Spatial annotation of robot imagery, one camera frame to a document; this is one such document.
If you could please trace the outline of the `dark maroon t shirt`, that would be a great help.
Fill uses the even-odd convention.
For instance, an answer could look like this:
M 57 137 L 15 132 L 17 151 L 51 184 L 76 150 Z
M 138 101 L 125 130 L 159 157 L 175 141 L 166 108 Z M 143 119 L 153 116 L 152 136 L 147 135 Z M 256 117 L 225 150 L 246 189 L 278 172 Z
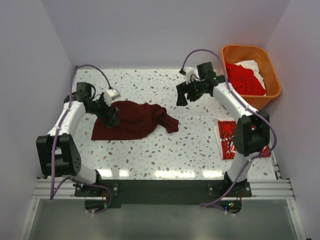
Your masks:
M 179 121 L 158 104 L 125 100 L 114 102 L 112 107 L 118 109 L 119 125 L 107 127 L 97 119 L 91 134 L 92 141 L 139 140 L 151 134 L 157 126 L 164 127 L 169 134 L 179 131 Z

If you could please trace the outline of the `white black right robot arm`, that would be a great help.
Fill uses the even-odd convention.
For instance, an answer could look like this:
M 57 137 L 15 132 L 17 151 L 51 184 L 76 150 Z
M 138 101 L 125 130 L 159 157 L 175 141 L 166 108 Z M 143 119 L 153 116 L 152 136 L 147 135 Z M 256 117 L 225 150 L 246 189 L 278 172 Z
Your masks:
M 232 190 L 245 187 L 253 160 L 269 145 L 269 114 L 249 105 L 236 93 L 225 74 L 216 75 L 210 62 L 200 64 L 196 69 L 182 66 L 179 73 L 185 80 L 176 86 L 177 106 L 187 106 L 189 102 L 209 94 L 228 110 L 236 122 L 232 138 L 236 152 L 218 193 L 223 198 Z

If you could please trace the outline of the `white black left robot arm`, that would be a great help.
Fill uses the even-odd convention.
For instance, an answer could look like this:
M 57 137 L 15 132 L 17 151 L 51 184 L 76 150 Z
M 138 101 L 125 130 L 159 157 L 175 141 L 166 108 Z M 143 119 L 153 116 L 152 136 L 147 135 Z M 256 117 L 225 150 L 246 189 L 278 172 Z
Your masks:
M 101 175 L 87 167 L 74 141 L 74 135 L 85 114 L 95 115 L 106 127 L 119 125 L 119 109 L 112 103 L 121 96 L 110 87 L 101 94 L 88 82 L 79 82 L 63 102 L 63 110 L 54 127 L 36 139 L 40 168 L 45 176 L 51 177 L 50 198 L 53 199 L 60 188 L 55 184 L 57 177 L 72 180 L 79 185 L 99 185 Z

